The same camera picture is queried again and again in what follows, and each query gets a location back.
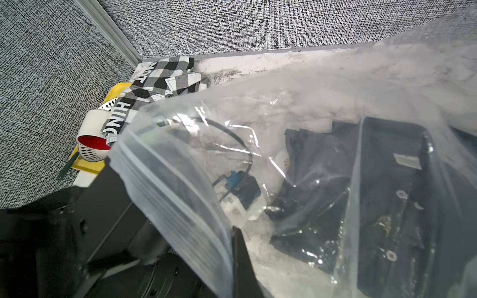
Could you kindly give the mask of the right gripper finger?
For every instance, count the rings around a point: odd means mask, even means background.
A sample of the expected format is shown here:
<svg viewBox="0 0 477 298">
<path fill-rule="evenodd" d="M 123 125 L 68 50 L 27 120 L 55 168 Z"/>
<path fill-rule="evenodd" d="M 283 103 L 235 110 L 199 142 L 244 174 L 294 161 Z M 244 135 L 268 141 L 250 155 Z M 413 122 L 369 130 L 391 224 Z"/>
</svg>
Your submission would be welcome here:
<svg viewBox="0 0 477 298">
<path fill-rule="evenodd" d="M 262 288 L 253 271 L 243 233 L 237 227 L 232 229 L 232 251 L 234 259 L 233 298 L 264 298 Z"/>
</svg>

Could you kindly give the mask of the clear vacuum bag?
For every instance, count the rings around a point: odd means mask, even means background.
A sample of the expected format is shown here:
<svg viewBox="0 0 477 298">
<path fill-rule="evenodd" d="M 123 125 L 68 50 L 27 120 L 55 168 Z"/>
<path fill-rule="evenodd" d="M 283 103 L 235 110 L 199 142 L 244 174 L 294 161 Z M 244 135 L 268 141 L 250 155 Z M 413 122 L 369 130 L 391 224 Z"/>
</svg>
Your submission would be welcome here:
<svg viewBox="0 0 477 298">
<path fill-rule="evenodd" d="M 218 298 L 474 298 L 477 4 L 149 104 L 110 159 Z"/>
</svg>

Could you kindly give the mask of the black shirt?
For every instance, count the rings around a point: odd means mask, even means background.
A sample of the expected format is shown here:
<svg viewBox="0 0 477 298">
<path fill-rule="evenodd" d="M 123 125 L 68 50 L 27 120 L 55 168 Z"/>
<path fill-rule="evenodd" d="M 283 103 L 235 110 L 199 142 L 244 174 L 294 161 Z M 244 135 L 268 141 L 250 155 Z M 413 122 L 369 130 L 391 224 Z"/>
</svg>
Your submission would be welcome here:
<svg viewBox="0 0 477 298">
<path fill-rule="evenodd" d="M 477 191 L 416 124 L 361 131 L 358 289 L 370 298 L 477 295 Z"/>
</svg>

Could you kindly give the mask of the black white checkered cloth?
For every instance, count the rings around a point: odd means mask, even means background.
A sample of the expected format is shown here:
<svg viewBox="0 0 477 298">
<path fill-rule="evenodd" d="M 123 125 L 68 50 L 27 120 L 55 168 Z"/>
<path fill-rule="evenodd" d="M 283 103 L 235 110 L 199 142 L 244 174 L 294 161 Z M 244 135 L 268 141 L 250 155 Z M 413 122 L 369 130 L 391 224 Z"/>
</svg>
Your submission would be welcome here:
<svg viewBox="0 0 477 298">
<path fill-rule="evenodd" d="M 118 97 L 102 134 L 111 146 L 138 110 L 150 103 L 207 89 L 209 79 L 193 70 L 193 57 L 171 57 L 154 61 Z"/>
</svg>

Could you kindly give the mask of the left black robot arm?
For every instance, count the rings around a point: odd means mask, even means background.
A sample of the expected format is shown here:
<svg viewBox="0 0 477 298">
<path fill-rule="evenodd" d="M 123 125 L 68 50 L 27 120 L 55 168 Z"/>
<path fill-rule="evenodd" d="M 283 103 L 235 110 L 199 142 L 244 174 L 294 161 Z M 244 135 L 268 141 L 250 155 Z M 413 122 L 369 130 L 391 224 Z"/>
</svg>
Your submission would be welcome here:
<svg viewBox="0 0 477 298">
<path fill-rule="evenodd" d="M 211 298 L 109 166 L 1 211 L 4 298 Z"/>
</svg>

